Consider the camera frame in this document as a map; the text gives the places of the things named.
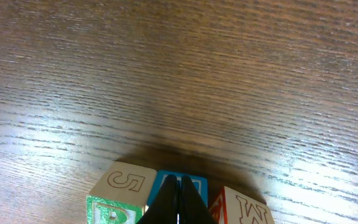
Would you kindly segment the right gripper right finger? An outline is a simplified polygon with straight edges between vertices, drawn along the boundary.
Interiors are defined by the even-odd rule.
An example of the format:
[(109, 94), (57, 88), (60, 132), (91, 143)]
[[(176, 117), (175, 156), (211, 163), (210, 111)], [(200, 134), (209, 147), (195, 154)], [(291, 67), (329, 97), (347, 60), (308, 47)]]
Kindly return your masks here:
[(188, 175), (181, 177), (179, 222), (180, 224), (217, 224)]

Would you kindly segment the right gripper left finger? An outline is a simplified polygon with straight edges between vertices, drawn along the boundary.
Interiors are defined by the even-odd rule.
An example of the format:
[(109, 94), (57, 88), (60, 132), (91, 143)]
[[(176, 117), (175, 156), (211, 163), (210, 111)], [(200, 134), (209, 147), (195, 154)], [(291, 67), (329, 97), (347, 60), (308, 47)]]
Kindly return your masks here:
[(178, 216), (178, 180), (170, 174), (155, 200), (137, 224), (176, 224)]

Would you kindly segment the ice cream picture block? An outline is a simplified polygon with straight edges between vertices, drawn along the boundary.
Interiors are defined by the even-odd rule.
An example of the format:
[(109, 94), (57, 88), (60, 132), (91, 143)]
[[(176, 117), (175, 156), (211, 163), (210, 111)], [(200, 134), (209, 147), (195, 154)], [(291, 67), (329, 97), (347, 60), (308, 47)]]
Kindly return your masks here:
[[(157, 176), (156, 176), (153, 186), (152, 186), (152, 190), (150, 191), (150, 195), (147, 199), (146, 206), (148, 206), (148, 207), (151, 206), (151, 204), (155, 200), (161, 186), (165, 182), (165, 179), (170, 174), (175, 175), (179, 182), (181, 182), (181, 177), (186, 175), (184, 173), (172, 172), (172, 171), (168, 171), (168, 170), (158, 171)], [(201, 198), (203, 199), (204, 204), (207, 205), (208, 204), (208, 181), (207, 181), (207, 179), (204, 177), (199, 177), (199, 176), (190, 175), (190, 174), (188, 174), (188, 176), (192, 180), (196, 190), (198, 191)]]

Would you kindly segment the red O letter block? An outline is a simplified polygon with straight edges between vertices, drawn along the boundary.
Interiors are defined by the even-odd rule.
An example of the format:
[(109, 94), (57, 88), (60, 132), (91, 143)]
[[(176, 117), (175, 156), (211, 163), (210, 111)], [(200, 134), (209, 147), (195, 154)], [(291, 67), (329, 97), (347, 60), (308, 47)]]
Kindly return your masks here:
[(264, 203), (224, 186), (209, 212), (218, 224), (274, 224)]

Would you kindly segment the green R letter block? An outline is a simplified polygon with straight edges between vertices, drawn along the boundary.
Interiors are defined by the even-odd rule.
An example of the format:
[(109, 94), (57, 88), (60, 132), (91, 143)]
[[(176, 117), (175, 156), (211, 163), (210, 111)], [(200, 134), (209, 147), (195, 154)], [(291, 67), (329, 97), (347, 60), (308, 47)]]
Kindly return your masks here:
[(156, 175), (151, 168), (113, 162), (86, 196), (87, 223), (137, 223)]

